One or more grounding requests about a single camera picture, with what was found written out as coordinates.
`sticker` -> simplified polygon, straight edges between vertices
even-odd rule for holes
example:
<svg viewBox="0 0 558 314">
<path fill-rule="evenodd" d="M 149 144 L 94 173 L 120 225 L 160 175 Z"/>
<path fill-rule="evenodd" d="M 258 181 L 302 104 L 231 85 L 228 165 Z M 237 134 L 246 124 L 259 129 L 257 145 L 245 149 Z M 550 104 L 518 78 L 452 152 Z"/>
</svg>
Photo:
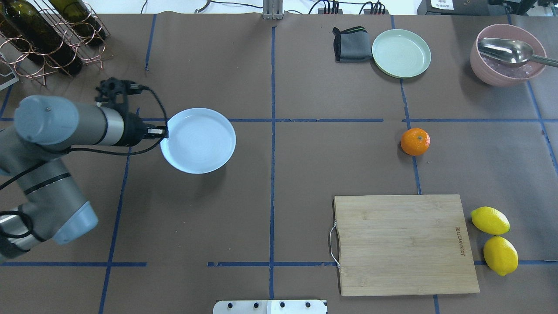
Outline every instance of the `sticker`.
<svg viewBox="0 0 558 314">
<path fill-rule="evenodd" d="M 433 8 L 453 10 L 453 0 L 430 0 Z"/>
</svg>

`dark bottle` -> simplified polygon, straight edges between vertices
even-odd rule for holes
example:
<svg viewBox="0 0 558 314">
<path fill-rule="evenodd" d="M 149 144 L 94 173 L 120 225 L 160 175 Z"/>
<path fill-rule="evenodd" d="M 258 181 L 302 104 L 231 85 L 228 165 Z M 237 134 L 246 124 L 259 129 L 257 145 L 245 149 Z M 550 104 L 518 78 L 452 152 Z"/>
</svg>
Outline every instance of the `dark bottle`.
<svg viewBox="0 0 558 314">
<path fill-rule="evenodd" d="M 0 34 L 4 36 L 6 39 L 20 37 L 21 34 L 18 32 L 13 26 L 6 20 L 4 15 L 2 14 L 2 4 L 0 3 Z M 28 53 L 29 50 L 29 43 L 23 40 L 11 40 L 9 42 L 14 46 L 19 52 Z M 27 58 L 31 60 L 38 66 L 42 66 L 45 63 L 45 58 L 43 56 L 36 55 L 34 53 L 29 53 Z"/>
<path fill-rule="evenodd" d="M 24 0 L 0 0 L 4 5 L 4 17 L 31 43 L 35 51 L 48 54 L 56 63 L 48 58 L 48 64 L 62 66 L 60 73 L 68 72 L 76 75 L 80 72 L 83 63 L 75 51 L 68 46 L 62 37 L 50 26 L 38 10 Z"/>
<path fill-rule="evenodd" d="M 81 0 L 49 0 L 49 2 L 66 21 L 70 23 L 84 23 L 76 24 L 72 27 L 78 36 L 84 38 L 92 37 L 94 34 L 93 27 L 95 27 L 95 30 L 98 31 L 98 36 L 102 39 L 107 38 L 107 34 L 101 28 L 101 25 L 91 16 L 91 12 L 89 12 Z M 87 44 L 96 47 L 102 43 L 103 41 L 99 37 L 94 37 Z"/>
</svg>

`metal handle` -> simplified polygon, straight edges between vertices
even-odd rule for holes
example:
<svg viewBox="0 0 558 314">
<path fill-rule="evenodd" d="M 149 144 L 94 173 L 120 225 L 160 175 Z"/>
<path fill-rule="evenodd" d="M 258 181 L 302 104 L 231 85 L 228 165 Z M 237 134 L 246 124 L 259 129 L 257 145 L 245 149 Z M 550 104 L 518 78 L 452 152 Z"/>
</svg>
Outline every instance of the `metal handle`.
<svg viewBox="0 0 558 314">
<path fill-rule="evenodd" d="M 336 227 L 337 227 L 337 220 L 335 220 L 333 222 L 333 227 L 331 227 L 331 230 L 329 231 L 329 253 L 331 254 L 331 257 L 333 258 L 333 260 L 335 261 L 335 264 L 337 265 L 337 268 L 341 268 L 341 265 L 339 265 L 339 262 L 337 261 L 337 259 L 333 255 L 333 249 L 331 248 L 331 233 L 333 232 L 333 230 Z"/>
<path fill-rule="evenodd" d="M 536 62 L 536 63 L 545 64 L 545 65 L 549 65 L 549 66 L 554 66 L 554 67 L 558 68 L 558 60 L 555 60 L 555 59 L 550 59 L 550 58 L 546 58 L 546 57 L 543 57 L 543 56 L 532 55 L 530 60 L 533 61 L 533 62 Z"/>
</svg>

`pink bowl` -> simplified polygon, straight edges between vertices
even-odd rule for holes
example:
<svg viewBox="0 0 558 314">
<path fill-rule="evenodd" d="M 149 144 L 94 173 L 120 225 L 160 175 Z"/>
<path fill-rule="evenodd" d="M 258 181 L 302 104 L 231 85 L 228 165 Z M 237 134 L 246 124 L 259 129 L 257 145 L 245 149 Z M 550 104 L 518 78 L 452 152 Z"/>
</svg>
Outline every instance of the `pink bowl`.
<svg viewBox="0 0 558 314">
<path fill-rule="evenodd" d="M 529 71 L 526 78 L 513 78 L 495 71 L 482 59 L 477 47 L 477 43 L 485 37 L 522 40 L 533 47 L 534 54 L 546 56 L 545 48 L 541 42 L 528 31 L 508 24 L 490 25 L 477 36 L 470 56 L 471 68 L 483 82 L 499 87 L 512 86 L 534 78 L 544 70 L 544 65 L 529 61 L 527 64 L 531 66 L 532 70 Z"/>
</svg>

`cutting board handle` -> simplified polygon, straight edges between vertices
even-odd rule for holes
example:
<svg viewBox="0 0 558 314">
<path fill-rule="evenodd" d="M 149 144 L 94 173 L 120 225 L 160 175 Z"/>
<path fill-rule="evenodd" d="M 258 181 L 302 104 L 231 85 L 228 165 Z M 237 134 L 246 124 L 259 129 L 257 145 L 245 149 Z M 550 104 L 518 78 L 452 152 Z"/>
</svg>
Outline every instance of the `cutting board handle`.
<svg viewBox="0 0 558 314">
<path fill-rule="evenodd" d="M 335 255 L 333 255 L 333 249 L 331 248 L 331 234 L 333 233 L 334 229 L 335 229 L 335 231 L 337 231 L 337 220 L 333 221 L 333 227 L 331 227 L 331 230 L 329 230 L 329 242 L 328 243 L 329 243 L 329 253 L 331 254 L 331 257 L 335 261 L 335 264 L 337 265 L 337 268 L 341 268 L 341 265 L 339 265 L 339 262 L 335 258 Z"/>
</svg>

